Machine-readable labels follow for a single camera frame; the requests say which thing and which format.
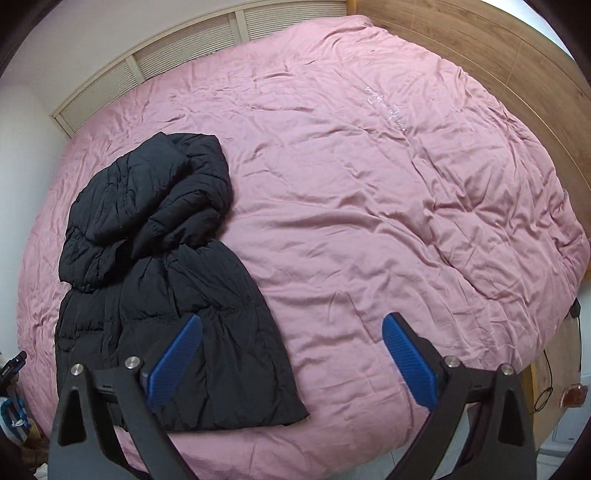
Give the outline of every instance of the blue gripper pad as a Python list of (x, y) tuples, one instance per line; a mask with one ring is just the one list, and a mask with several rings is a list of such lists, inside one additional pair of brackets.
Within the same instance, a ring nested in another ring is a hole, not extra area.
[(437, 378), (390, 314), (382, 323), (382, 337), (415, 401), (433, 411), (438, 402)]
[(202, 335), (201, 319), (193, 315), (152, 369), (146, 389), (146, 404), (150, 410), (163, 405), (173, 396), (178, 382), (201, 343)]

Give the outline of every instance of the metal screw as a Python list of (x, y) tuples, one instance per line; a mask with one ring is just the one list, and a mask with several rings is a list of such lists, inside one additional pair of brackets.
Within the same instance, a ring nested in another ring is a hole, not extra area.
[(83, 371), (84, 371), (84, 365), (82, 365), (82, 364), (76, 364), (70, 370), (72, 375), (74, 375), (75, 377), (80, 375)]
[(444, 358), (445, 360), (445, 364), (449, 367), (449, 368), (457, 368), (460, 366), (460, 359), (458, 357), (456, 357), (455, 355), (448, 355), (447, 357)]
[(503, 375), (513, 375), (515, 373), (515, 370), (509, 364), (502, 364), (501, 372), (503, 372)]
[(125, 361), (125, 366), (127, 368), (129, 368), (130, 370), (134, 369), (135, 367), (137, 367), (139, 364), (141, 363), (141, 360), (136, 357), (136, 356), (130, 356), (126, 361)]

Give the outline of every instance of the black jacket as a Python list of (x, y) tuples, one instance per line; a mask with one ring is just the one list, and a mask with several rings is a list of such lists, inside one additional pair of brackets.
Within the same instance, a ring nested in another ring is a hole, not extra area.
[[(59, 274), (57, 388), (72, 365), (145, 356), (185, 313), (203, 323), (167, 430), (238, 429), (308, 415), (280, 333), (240, 260), (212, 239), (232, 202), (216, 137), (156, 134), (98, 172), (70, 209)], [(121, 412), (112, 410), (124, 426)]]

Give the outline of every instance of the bed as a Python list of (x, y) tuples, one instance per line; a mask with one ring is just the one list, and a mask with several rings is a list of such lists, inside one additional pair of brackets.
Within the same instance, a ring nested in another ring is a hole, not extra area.
[(220, 139), (236, 196), (220, 238), (265, 296), (311, 413), (173, 435), (203, 479), (321, 479), (403, 445), (426, 411), (381, 341), (387, 313), (472, 367), (522, 370), (589, 262), (573, 211), (588, 200), (571, 205), (547, 150), (479, 82), (365, 16), (300, 24), (148, 80), (68, 143), (19, 284), (22, 383), (45, 432), (69, 207), (158, 131)]

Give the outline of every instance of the wooden headboard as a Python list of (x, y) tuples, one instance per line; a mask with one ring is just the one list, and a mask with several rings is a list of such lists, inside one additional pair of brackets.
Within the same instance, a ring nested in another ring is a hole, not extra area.
[(545, 146), (591, 237), (591, 87), (571, 57), (482, 0), (348, 0), (347, 8), (459, 65), (502, 101)]

